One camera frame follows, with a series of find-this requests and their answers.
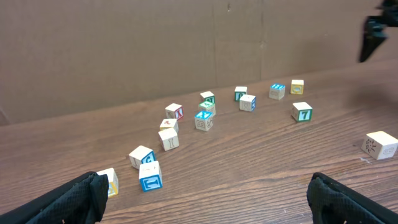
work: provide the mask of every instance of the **black object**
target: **black object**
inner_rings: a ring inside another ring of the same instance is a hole
[[[1,224],[99,222],[108,200],[108,177],[87,172],[0,216]]]
[[[398,223],[398,214],[322,173],[314,173],[307,200],[314,224]]]
[[[398,27],[398,0],[384,0],[380,16],[369,16],[363,27],[363,43],[359,62],[365,62],[386,39],[385,27]]]

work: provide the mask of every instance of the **block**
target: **block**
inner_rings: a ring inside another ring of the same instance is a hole
[[[202,131],[208,131],[213,127],[213,114],[209,111],[201,111],[195,115],[195,126]]]
[[[141,164],[156,161],[154,151],[145,146],[138,146],[129,154],[129,157],[131,165],[136,169],[139,169]]]
[[[199,111],[209,111],[212,115],[216,115],[216,104],[208,101],[204,101],[199,104]]]
[[[378,160],[391,158],[396,152],[397,147],[398,139],[384,131],[378,131],[366,135],[361,149]]]
[[[239,101],[239,99],[243,95],[247,95],[248,93],[248,88],[246,86],[237,86],[235,88],[235,101]]]
[[[184,117],[184,110],[181,105],[172,103],[166,107],[166,118],[179,120],[182,117]]]
[[[256,108],[256,96],[243,95],[239,100],[239,109],[251,112]]]
[[[178,133],[177,119],[163,119],[162,124],[160,124],[160,130],[163,131],[167,128],[174,128],[175,132]]]
[[[215,98],[214,94],[210,91],[200,93],[200,97],[201,97],[202,101],[209,101],[214,104],[216,103],[216,98]]]
[[[174,128],[168,128],[163,131],[159,131],[160,141],[165,151],[179,147],[177,132]]]
[[[107,175],[109,181],[108,197],[119,193],[119,180],[113,168],[97,172],[98,175]]]
[[[310,121],[312,118],[312,107],[306,102],[294,103],[292,116],[297,122]]]
[[[304,92],[304,80],[292,80],[290,93],[302,95],[303,92]]]
[[[163,187],[162,171],[160,170],[158,161],[139,166],[139,182],[141,183],[142,190],[145,192]]]
[[[269,98],[280,100],[285,96],[285,85],[273,84],[269,87]]]

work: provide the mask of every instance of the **wall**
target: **wall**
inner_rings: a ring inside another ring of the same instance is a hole
[[[356,64],[371,0],[0,1],[2,124]],[[396,58],[398,29],[372,61]]]

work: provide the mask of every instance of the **block top face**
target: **block top face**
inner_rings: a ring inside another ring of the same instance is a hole
[[[201,111],[198,114],[195,115],[196,118],[200,118],[200,119],[207,119],[209,117],[212,116],[212,112],[209,111]]]
[[[252,96],[252,95],[243,95],[240,100],[252,102],[255,99],[255,97],[256,96]]]
[[[173,128],[176,122],[177,119],[163,119],[162,124],[160,124],[160,127]]]
[[[202,102],[201,104],[199,104],[199,106],[201,106],[201,107],[203,107],[203,108],[209,108],[209,107],[211,107],[211,106],[213,106],[213,105],[214,105],[214,103],[209,102],[209,101],[204,101],[204,102]]]
[[[174,128],[168,128],[166,130],[159,131],[159,136],[163,140],[170,139],[177,136],[177,132],[174,130]]]
[[[237,86],[235,88],[235,91],[242,91],[242,92],[247,92],[248,88],[246,86]]]
[[[172,103],[170,105],[168,105],[168,107],[166,107],[166,110],[169,111],[176,111],[177,109],[179,109],[180,107],[182,107],[181,105],[178,105],[176,103]]]
[[[208,98],[208,97],[214,96],[214,94],[212,92],[210,92],[210,91],[207,91],[207,92],[204,92],[204,93],[200,93],[200,95],[203,98]]]
[[[292,84],[294,84],[294,85],[304,85],[304,80],[292,80]]]
[[[283,88],[285,88],[285,85],[275,83],[271,86],[271,88],[275,90],[283,90]]]
[[[312,107],[308,105],[306,102],[300,102],[300,103],[294,103],[294,107],[296,107],[298,110],[310,110]]]
[[[129,156],[134,157],[136,159],[142,159],[152,151],[153,151],[152,149],[149,149],[145,146],[138,146],[135,150],[130,152]]]
[[[383,146],[398,143],[398,139],[392,137],[391,135],[385,133],[384,131],[369,133],[369,134],[367,134],[367,136],[369,136],[370,138],[373,138],[374,140],[376,140],[378,143],[382,144]]]
[[[98,175],[106,174],[108,176],[108,180],[110,182],[112,182],[113,181],[114,169],[113,168],[109,168],[109,169],[106,169],[106,170],[101,170],[101,171],[97,172],[97,174]]]
[[[151,177],[160,174],[159,162],[148,162],[139,166],[139,178]]]

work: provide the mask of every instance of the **brown tabletop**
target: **brown tabletop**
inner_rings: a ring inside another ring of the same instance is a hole
[[[89,171],[113,167],[119,195],[102,223],[311,223],[307,185],[322,172],[398,212],[398,156],[376,161],[360,147],[367,133],[398,137],[398,60],[247,85],[253,112],[239,110],[234,86],[216,95],[214,126],[195,129],[199,93],[132,103],[0,128],[0,214]],[[304,95],[290,95],[304,79]],[[282,100],[268,97],[287,85]],[[313,107],[296,123],[292,103]],[[158,130],[178,103],[180,147],[165,152]],[[155,151],[164,187],[143,192],[128,154]]]

